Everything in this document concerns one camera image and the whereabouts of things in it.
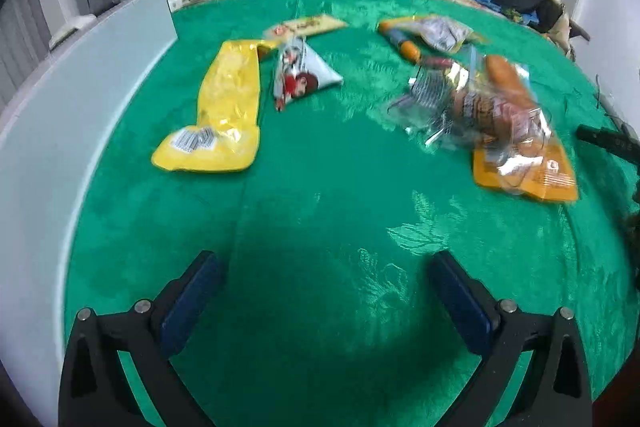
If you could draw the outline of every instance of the barcode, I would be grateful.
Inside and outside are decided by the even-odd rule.
[[[186,153],[192,153],[196,149],[212,150],[215,144],[216,133],[211,127],[197,130],[182,129],[171,141],[172,147]]]

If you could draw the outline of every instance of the green table surface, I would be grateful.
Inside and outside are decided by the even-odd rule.
[[[375,31],[435,12],[479,46],[526,64],[574,165],[580,199],[538,203],[474,184],[470,153],[426,151],[380,105],[414,67]],[[195,122],[220,44],[328,13],[349,24],[309,39],[344,85],[273,108],[274,58],[260,67],[260,149],[243,172],[164,172],[150,156]],[[228,282],[172,363],[219,427],[403,426],[437,422],[479,358],[466,352],[422,276],[448,248],[496,298],[529,312],[575,309],[597,396],[628,355],[638,317],[619,223],[637,175],[577,142],[610,126],[594,89],[533,31],[449,0],[223,0],[174,14],[178,41],[116,127],[82,208],[68,268],[65,326],[83,306],[128,309],[155,296],[200,250],[228,258]],[[130,359],[145,416],[162,425]],[[492,425],[524,375],[523,355]]]

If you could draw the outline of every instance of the plastic bag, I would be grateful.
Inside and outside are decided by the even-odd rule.
[[[241,171],[253,163],[260,142],[258,58],[270,41],[226,41],[198,94],[196,125],[167,136],[151,157],[167,171]]]
[[[467,25],[442,15],[412,16],[389,22],[393,28],[418,35],[431,48],[457,53],[467,39],[477,37]]]
[[[273,82],[276,109],[334,84],[342,77],[330,68],[303,39],[293,38],[280,46]]]
[[[485,139],[474,150],[474,180],[482,187],[501,188],[542,201],[575,201],[578,198],[574,170],[562,143],[546,122],[543,111],[526,84],[526,71],[499,55],[485,59],[494,90],[509,105],[523,108],[529,122],[514,125],[507,144]],[[528,131],[524,125],[533,125]]]
[[[474,179],[484,187],[540,200],[577,199],[575,175],[535,97],[527,71],[503,57],[481,57],[440,69],[422,67],[407,94],[385,105],[405,131],[474,149]]]

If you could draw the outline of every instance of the white wall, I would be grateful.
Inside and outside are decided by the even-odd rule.
[[[574,20],[591,36],[572,39],[577,64],[640,132],[640,0],[578,0]]]
[[[176,38],[166,0],[126,1],[48,55],[0,115],[0,359],[44,427],[58,425],[66,268],[84,194]]]

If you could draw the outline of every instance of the snack package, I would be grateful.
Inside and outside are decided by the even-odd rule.
[[[151,157],[167,171],[241,171],[253,163],[260,142],[258,58],[270,41],[226,41],[204,76],[196,125],[167,136]]]
[[[479,39],[469,26],[442,15],[401,17],[381,21],[380,25],[417,35],[431,48],[446,54],[455,54],[466,41]]]
[[[293,19],[275,26],[264,32],[264,38],[272,41],[285,42],[293,37],[308,37],[320,33],[330,32],[338,28],[344,28],[347,23],[335,19],[330,15],[314,15]]]
[[[571,162],[523,85],[518,66],[499,55],[488,55],[485,64],[494,89],[510,105],[536,113],[538,133],[525,132],[524,138],[516,133],[510,148],[485,140],[474,150],[474,180],[482,187],[527,194],[541,201],[576,201],[578,188]]]
[[[293,38],[280,46],[273,82],[276,109],[334,84],[342,77],[330,68],[303,39]]]
[[[421,67],[407,94],[385,105],[407,132],[474,149],[474,179],[543,201],[575,201],[575,175],[526,83],[526,70],[497,55]]]
[[[527,194],[541,201],[576,201],[578,187],[569,158],[555,135],[538,153],[496,155],[491,146],[474,150],[474,181],[481,187]]]

